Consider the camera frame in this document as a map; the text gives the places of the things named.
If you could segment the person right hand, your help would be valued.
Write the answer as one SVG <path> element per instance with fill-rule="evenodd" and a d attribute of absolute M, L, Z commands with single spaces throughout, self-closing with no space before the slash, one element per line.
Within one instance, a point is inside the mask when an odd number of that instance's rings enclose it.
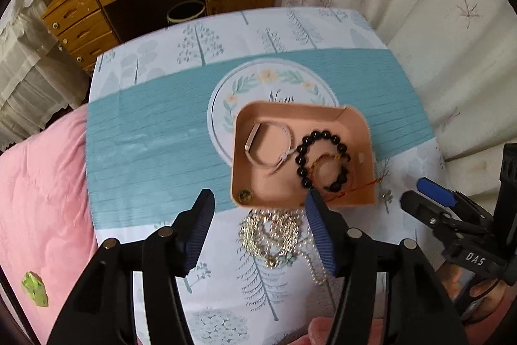
<path fill-rule="evenodd" d="M 464 290 L 461 283 L 464 270 L 460 266 L 444 263 L 437 270 L 437 277 L 442 282 L 444 288 L 448 292 L 453 302 L 458 300 L 458 296 Z M 503 301 L 505 295 L 510 292 L 511 288 L 503 281 L 497 282 L 494 279 L 484 280 L 483 282 L 473 286 L 469 295 L 472 298 L 478 298 L 477 304 L 473 310 L 469 310 L 463 320 L 467 324 L 482 321 L 493 314 Z"/>

